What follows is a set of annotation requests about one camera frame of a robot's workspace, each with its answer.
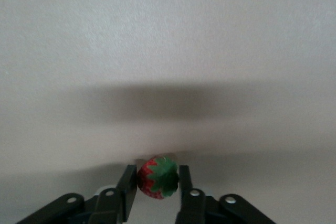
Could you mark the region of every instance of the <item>green strawberry leaves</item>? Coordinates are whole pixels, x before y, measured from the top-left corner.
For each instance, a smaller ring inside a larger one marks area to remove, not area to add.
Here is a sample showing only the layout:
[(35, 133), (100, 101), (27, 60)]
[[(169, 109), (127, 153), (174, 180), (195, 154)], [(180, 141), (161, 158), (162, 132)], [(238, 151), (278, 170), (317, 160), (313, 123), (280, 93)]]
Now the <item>green strawberry leaves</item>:
[(168, 157), (157, 157), (155, 159), (157, 165), (149, 165), (153, 173), (148, 174), (147, 178), (154, 181), (151, 188), (153, 193), (161, 190), (163, 197), (172, 196), (178, 187), (177, 164)]

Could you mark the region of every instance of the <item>red strawberry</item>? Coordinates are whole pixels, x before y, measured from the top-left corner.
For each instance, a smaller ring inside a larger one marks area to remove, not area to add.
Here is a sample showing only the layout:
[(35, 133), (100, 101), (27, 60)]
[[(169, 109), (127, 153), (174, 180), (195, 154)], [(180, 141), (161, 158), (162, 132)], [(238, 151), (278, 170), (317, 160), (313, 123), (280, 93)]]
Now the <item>red strawberry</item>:
[(138, 171), (138, 187), (146, 195), (163, 199), (178, 187), (177, 164), (168, 157), (154, 157)]

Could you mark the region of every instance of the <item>white surface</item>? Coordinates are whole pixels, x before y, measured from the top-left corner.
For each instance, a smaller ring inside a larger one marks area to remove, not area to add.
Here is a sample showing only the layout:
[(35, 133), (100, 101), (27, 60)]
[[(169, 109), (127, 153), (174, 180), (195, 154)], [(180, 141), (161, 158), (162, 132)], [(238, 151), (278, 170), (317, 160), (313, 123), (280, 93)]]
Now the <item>white surface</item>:
[[(0, 0), (0, 220), (171, 153), (276, 223), (336, 219), (336, 0)], [(132, 223), (174, 223), (140, 193)]]

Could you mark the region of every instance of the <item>screw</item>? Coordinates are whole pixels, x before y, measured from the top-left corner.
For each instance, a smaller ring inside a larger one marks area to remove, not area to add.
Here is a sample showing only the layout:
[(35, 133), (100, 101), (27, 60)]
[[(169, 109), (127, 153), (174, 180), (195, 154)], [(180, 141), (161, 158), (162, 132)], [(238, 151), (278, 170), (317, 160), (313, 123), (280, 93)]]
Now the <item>screw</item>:
[(67, 200), (67, 203), (74, 203), (77, 199), (75, 197), (72, 197)]
[(229, 203), (229, 204), (234, 204), (234, 203), (237, 202), (237, 201), (235, 200), (235, 198), (234, 198), (234, 197), (231, 197), (231, 196), (226, 197), (226, 198), (225, 198), (225, 201), (226, 201), (227, 203)]
[(190, 194), (191, 194), (192, 196), (198, 196), (198, 195), (200, 195), (200, 192), (197, 191), (197, 190), (192, 190), (192, 191), (190, 192)]
[(114, 191), (107, 191), (105, 193), (106, 196), (112, 196), (114, 194)]

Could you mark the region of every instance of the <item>toy strawberry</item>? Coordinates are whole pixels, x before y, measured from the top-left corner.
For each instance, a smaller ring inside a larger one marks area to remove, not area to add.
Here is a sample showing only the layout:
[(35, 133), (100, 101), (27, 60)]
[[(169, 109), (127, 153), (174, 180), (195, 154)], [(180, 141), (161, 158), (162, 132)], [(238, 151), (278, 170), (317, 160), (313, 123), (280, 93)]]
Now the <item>toy strawberry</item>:
[(168, 157), (154, 157), (138, 171), (138, 187), (146, 195), (163, 199), (178, 187), (177, 164)]

